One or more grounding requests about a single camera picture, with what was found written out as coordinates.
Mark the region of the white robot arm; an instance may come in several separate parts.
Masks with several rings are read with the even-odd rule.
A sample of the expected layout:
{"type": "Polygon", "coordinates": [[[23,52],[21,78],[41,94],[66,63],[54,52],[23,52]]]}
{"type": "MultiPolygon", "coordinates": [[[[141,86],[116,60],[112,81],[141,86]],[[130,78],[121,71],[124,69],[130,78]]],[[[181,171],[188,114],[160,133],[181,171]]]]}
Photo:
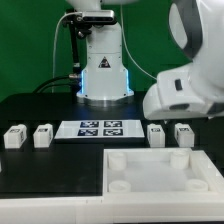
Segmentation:
{"type": "MultiPolygon", "coordinates": [[[[80,101],[119,102],[133,94],[122,64],[121,26],[103,4],[136,0],[66,0],[75,9],[78,36],[87,40],[80,101]]],[[[172,0],[172,38],[190,59],[157,75],[143,100],[148,120],[224,116],[224,0],[172,0]]]]}

